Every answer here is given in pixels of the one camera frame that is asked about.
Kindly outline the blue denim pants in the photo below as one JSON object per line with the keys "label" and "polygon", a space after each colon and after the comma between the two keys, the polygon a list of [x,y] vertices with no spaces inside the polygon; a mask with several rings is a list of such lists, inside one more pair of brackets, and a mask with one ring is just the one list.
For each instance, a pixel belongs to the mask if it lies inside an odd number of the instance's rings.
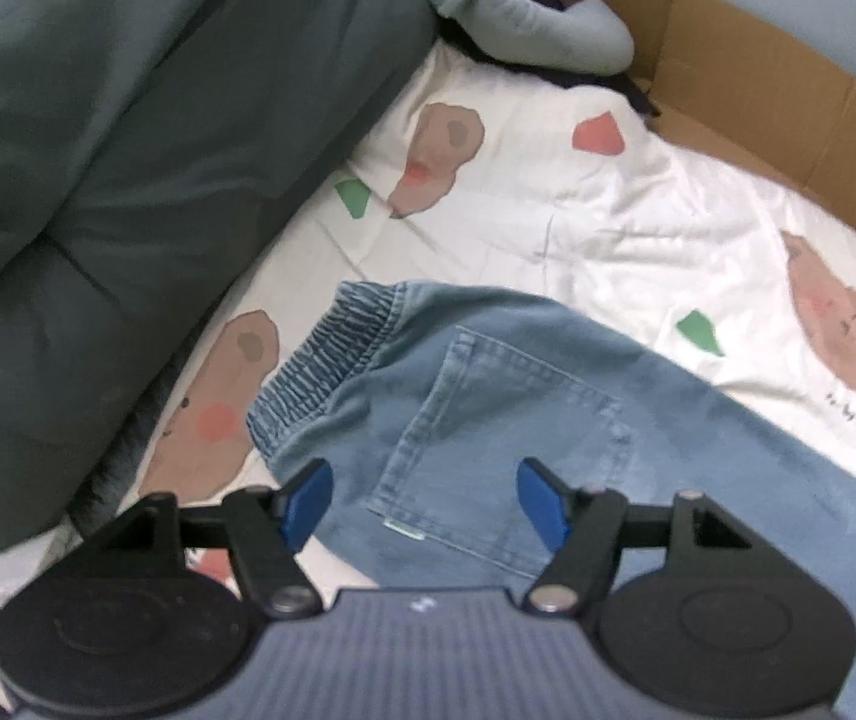
{"label": "blue denim pants", "polygon": [[[322,458],[320,543],[382,587],[525,590],[548,551],[517,502],[537,458],[574,488],[701,489],[856,622],[856,477],[717,388],[558,302],[345,283],[247,416],[275,478]],[[839,707],[856,718],[856,660]]]}

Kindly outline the cream bear print bedsheet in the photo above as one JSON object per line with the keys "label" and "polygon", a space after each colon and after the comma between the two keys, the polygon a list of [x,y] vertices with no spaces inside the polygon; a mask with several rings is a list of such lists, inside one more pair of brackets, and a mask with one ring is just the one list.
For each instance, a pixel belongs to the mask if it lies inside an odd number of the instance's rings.
{"label": "cream bear print bedsheet", "polygon": [[[431,50],[167,371],[78,518],[0,554],[0,601],[149,493],[213,504],[281,483],[250,406],[345,283],[549,299],[633,338],[856,477],[856,232],[668,143],[605,89],[561,91]],[[309,541],[325,593],[379,585]]]}

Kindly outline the dark grey pillow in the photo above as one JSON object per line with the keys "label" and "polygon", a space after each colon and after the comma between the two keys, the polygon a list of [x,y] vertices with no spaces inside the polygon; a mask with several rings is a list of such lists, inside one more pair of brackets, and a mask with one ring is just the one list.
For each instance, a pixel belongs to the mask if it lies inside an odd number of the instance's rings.
{"label": "dark grey pillow", "polygon": [[432,41],[426,0],[0,0],[0,553]]}

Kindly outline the brown cardboard sheet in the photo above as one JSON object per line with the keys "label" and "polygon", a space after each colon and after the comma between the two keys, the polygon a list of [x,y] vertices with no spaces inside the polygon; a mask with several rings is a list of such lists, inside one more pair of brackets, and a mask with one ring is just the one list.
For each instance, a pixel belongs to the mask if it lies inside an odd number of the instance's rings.
{"label": "brown cardboard sheet", "polygon": [[[603,0],[667,142],[802,193],[856,231],[856,78],[725,0]],[[578,0],[561,0],[571,5]]]}

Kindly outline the grey neck pillow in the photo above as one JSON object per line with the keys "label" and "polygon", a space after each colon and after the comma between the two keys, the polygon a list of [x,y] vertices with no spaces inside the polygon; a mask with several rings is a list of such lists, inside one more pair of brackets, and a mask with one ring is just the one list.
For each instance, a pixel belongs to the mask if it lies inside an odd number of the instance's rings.
{"label": "grey neck pillow", "polygon": [[429,1],[501,62],[600,76],[617,75],[633,64],[633,36],[602,0],[559,10],[535,0]]}

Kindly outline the black cloth under pillow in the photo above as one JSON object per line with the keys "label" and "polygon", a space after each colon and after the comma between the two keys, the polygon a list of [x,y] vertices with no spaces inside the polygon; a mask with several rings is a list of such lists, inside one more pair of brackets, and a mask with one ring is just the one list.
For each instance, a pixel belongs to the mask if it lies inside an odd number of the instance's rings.
{"label": "black cloth under pillow", "polygon": [[660,110],[629,80],[634,41],[603,0],[429,0],[439,36],[475,62],[537,76],[558,88],[603,86],[638,114]]}

